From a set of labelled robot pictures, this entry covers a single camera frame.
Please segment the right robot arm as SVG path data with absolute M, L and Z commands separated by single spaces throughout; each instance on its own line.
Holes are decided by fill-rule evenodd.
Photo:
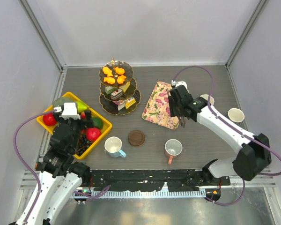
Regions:
M 179 85 L 167 91 L 170 115 L 185 126 L 185 120 L 193 120 L 213 131 L 237 154 L 235 158 L 215 159 L 203 168 L 203 181 L 215 184 L 219 178 L 237 175 L 251 181 L 272 162 L 269 139 L 264 134 L 255 135 L 221 115 L 207 100 L 193 98 L 185 86 Z

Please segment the round wooden coaster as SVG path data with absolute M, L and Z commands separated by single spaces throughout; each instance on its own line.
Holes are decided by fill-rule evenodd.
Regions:
M 128 135 L 128 142 L 132 146 L 141 146 L 145 142 L 145 134 L 140 130 L 133 130 Z

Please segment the yellow triangle cake slice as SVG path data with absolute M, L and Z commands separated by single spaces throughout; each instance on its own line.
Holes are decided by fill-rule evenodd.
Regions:
M 132 105 L 134 105 L 136 103 L 136 100 L 134 97 L 130 97 L 126 100 L 126 103 L 125 103 L 125 108 L 128 109 L 130 108 Z

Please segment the cream cake slice with kiwi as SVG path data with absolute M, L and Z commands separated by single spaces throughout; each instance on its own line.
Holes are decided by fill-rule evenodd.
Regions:
M 127 82 L 126 84 L 122 85 L 120 88 L 124 93 L 126 93 L 129 86 L 130 86 L 130 82 Z

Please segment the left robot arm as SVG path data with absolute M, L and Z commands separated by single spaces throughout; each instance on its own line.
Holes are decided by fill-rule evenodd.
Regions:
M 50 148 L 43 157 L 41 171 L 32 175 L 37 186 L 16 225 L 52 225 L 62 208 L 79 186 L 87 186 L 91 180 L 90 168 L 74 162 L 81 132 L 93 128 L 92 113 L 85 111 L 86 118 L 79 115 L 69 119 L 57 119 L 53 129 Z

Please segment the floral rectangular tray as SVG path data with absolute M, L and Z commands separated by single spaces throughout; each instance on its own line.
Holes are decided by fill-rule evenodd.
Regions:
M 158 81 L 153 88 L 142 118 L 159 126 L 175 130 L 179 126 L 177 117 L 170 116 L 170 106 L 167 91 L 171 89 L 169 83 Z

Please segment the chocolate cherry cake slice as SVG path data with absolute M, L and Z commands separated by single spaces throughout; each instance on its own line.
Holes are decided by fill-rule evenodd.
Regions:
M 117 89 L 110 94 L 111 100 L 116 100 L 123 95 L 123 91 L 121 89 Z

